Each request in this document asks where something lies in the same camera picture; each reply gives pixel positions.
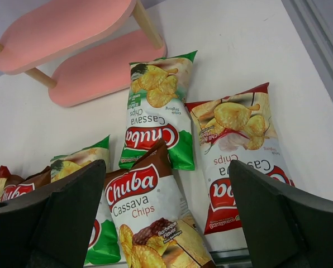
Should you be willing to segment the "green Chuba chips bag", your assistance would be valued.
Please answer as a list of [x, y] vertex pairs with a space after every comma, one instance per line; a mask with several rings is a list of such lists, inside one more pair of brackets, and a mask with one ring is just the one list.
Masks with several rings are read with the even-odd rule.
[[120, 168], [131, 168], [163, 139], [173, 169], [195, 169], [191, 118], [185, 103], [196, 54], [192, 51], [130, 63], [131, 84]]
[[[50, 160], [51, 181], [60, 180], [95, 160], [103, 160], [106, 171], [111, 171], [109, 141], [110, 137], [107, 136], [70, 155], [53, 157]], [[109, 265], [119, 262], [120, 259], [116, 227], [105, 197], [101, 196], [84, 263], [89, 266]]]

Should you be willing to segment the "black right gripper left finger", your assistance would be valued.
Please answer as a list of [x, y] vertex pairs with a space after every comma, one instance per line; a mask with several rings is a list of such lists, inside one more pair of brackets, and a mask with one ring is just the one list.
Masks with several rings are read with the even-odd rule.
[[83, 267], [106, 164], [0, 202], [0, 267]]

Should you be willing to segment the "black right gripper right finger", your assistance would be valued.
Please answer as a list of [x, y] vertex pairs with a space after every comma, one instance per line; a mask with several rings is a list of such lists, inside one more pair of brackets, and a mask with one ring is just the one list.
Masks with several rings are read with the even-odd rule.
[[253, 267], [333, 267], [333, 201], [239, 160], [230, 182]]

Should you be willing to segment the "brown Chuba barbeque chips bag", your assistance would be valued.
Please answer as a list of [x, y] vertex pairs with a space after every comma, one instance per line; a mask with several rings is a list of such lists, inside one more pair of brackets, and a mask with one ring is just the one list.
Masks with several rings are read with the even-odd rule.
[[104, 196], [128, 267], [215, 267], [159, 139], [130, 169], [108, 173]]

